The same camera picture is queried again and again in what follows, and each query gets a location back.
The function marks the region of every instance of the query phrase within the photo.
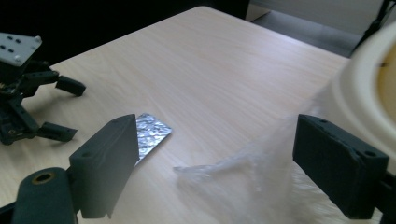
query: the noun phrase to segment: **gray floor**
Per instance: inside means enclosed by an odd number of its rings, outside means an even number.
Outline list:
[[[253,23],[345,57],[350,57],[361,38],[360,35],[336,30],[277,11],[271,11]]]

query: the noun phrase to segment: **light wood tabletop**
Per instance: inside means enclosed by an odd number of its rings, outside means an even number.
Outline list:
[[[29,174],[69,167],[68,157],[110,120],[147,112],[172,134],[134,169],[112,219],[79,223],[217,223],[180,198],[173,167],[233,155],[346,63],[208,7],[84,52],[52,66],[87,86],[81,97],[48,85],[22,103],[39,124],[49,121],[77,134],[68,143],[36,137],[0,146],[0,206],[15,201]]]

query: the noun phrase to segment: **foil wrapper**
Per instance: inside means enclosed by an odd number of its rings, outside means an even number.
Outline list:
[[[137,117],[136,127],[140,161],[172,132],[172,128],[147,113]]]

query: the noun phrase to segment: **transparent plastic wrap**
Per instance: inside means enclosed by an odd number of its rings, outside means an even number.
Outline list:
[[[219,223],[379,223],[349,220],[292,160],[298,114],[327,118],[322,94],[229,158],[175,167],[183,200]]]

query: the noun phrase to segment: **plastic bag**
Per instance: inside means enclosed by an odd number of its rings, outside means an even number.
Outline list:
[[[371,220],[349,220],[292,161],[298,114],[326,119],[321,95],[229,158],[175,167],[183,199],[219,223],[379,223],[378,211]]]

